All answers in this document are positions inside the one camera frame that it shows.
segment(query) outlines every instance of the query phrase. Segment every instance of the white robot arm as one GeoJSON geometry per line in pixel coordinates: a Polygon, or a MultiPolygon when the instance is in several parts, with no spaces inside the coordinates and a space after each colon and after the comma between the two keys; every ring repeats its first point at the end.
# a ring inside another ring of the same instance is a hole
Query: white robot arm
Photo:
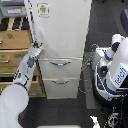
{"type": "Polygon", "coordinates": [[[43,45],[31,44],[24,56],[11,85],[0,96],[0,128],[22,128],[18,116],[28,105],[28,91],[31,86],[36,60],[41,56],[43,45]]]}
{"type": "Polygon", "coordinates": [[[112,45],[108,48],[97,48],[93,60],[94,93],[107,104],[124,96],[128,90],[124,82],[128,75],[128,38],[115,34],[112,45]]]}

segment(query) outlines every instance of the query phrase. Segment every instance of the white refrigerator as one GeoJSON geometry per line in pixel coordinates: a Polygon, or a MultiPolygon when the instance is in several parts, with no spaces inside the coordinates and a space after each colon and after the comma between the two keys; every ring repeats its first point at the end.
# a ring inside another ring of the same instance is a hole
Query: white refrigerator
{"type": "Polygon", "coordinates": [[[47,99],[77,98],[92,0],[24,0],[47,99]],[[32,12],[35,32],[31,21],[32,12]]]}

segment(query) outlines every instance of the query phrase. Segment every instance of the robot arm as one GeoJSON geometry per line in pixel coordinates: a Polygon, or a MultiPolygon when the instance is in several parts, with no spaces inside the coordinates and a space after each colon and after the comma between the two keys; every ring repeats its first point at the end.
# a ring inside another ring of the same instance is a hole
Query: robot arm
{"type": "Polygon", "coordinates": [[[0,96],[0,128],[22,128],[18,116],[28,105],[28,91],[31,86],[36,60],[43,51],[43,45],[31,44],[28,54],[24,56],[11,85],[7,86],[0,96]]]}

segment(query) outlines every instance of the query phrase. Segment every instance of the freezer drawer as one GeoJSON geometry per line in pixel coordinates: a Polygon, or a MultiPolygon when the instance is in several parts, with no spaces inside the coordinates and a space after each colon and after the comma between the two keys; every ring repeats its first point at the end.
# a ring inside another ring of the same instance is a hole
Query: freezer drawer
{"type": "Polygon", "coordinates": [[[47,99],[77,98],[79,79],[44,79],[47,99]]]}
{"type": "Polygon", "coordinates": [[[39,60],[42,78],[79,78],[82,66],[80,59],[39,60]]]}

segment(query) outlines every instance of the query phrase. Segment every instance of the drawer handle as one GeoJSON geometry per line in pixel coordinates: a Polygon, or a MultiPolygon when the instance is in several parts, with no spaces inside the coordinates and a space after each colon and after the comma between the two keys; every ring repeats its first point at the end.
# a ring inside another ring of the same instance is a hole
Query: drawer handle
{"type": "Polygon", "coordinates": [[[2,44],[2,40],[0,40],[0,44],[2,44]]]}
{"type": "Polygon", "coordinates": [[[0,75],[14,75],[15,73],[11,73],[11,72],[8,72],[8,73],[0,73],[0,75]]]}
{"type": "Polygon", "coordinates": [[[9,62],[9,59],[6,61],[0,61],[0,63],[8,63],[8,62],[9,62]]]}
{"type": "Polygon", "coordinates": [[[53,80],[52,82],[56,83],[56,84],[66,84],[68,82],[70,82],[70,80],[53,80]]]}
{"type": "Polygon", "coordinates": [[[66,64],[71,63],[71,61],[67,61],[67,62],[64,62],[64,63],[57,63],[57,62],[55,62],[55,61],[51,61],[50,63],[51,63],[51,64],[54,64],[54,65],[57,65],[57,66],[64,66],[64,65],[66,65],[66,64]]]}

